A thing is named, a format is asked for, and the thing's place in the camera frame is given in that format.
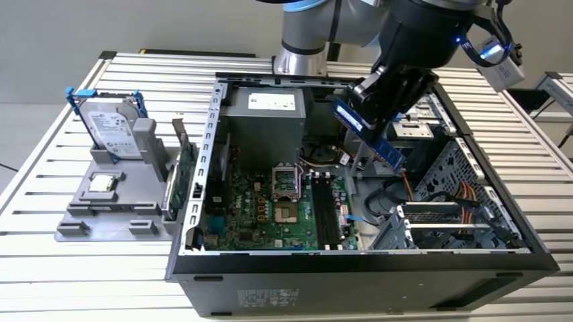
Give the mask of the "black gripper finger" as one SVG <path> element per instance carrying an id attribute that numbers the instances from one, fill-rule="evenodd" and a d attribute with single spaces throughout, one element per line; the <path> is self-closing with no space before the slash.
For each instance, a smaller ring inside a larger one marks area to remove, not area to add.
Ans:
<path id="1" fill-rule="evenodd" d="M 380 103 L 380 130 L 384 130 L 398 113 L 405 113 L 439 82 L 429 68 L 389 67 L 382 74 Z"/>
<path id="2" fill-rule="evenodd" d="M 352 84 L 354 110 L 373 131 L 382 131 L 396 114 L 394 80 L 394 72 L 374 72 Z"/>

